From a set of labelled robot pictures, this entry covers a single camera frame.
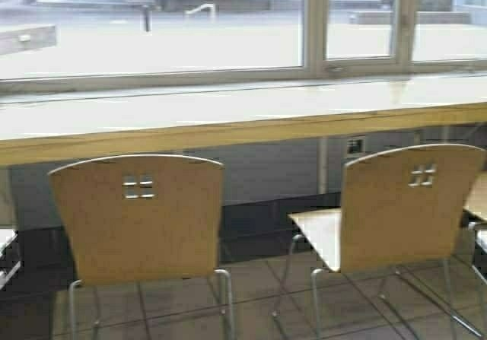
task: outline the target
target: window frame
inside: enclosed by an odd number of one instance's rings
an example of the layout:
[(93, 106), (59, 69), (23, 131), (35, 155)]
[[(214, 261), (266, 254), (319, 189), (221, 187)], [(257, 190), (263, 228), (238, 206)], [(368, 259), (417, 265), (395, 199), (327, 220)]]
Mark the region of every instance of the window frame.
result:
[(417, 0), (396, 0), (396, 16), (391, 35), (393, 46), (389, 57), (327, 59), (329, 0), (304, 0), (303, 66), (301, 67), (0, 79), (0, 95), (252, 81), (340, 79), (368, 75), (449, 71), (474, 72), (487, 69), (487, 59), (414, 62), (412, 52), (415, 39), (416, 4)]

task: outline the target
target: bench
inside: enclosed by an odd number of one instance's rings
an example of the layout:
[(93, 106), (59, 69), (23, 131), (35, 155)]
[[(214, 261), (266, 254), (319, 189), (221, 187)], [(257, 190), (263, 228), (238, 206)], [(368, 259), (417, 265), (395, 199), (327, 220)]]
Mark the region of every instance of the bench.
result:
[(0, 55), (56, 45), (53, 24), (22, 24), (0, 27)]
[[(351, 24), (392, 24), (391, 11), (353, 11)], [(419, 24), (470, 24), (468, 11), (419, 11)]]

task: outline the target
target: chair back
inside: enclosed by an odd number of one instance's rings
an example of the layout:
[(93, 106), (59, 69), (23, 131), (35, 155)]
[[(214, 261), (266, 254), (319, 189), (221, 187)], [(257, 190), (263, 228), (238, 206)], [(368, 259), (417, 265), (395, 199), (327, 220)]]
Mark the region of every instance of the chair back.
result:
[(126, 155), (70, 164), (49, 178), (85, 284), (204, 276), (218, 264), (222, 164)]
[(341, 270), (451, 255), (463, 206), (484, 161), (481, 148), (441, 144), (385, 151), (346, 164)]

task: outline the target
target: electrical outlet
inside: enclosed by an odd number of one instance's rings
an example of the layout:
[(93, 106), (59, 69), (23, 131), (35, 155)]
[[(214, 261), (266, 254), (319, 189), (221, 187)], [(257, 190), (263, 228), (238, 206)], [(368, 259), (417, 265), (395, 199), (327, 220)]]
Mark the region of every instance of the electrical outlet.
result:
[(347, 138), (345, 158), (360, 157), (365, 154), (365, 136)]

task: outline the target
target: pole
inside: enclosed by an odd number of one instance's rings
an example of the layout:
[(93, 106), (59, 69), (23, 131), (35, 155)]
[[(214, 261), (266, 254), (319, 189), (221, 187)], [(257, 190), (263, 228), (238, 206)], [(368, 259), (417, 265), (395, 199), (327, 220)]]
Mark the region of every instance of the pole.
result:
[(142, 15), (144, 17), (144, 30), (145, 32), (151, 31), (151, 11), (148, 5), (142, 6)]

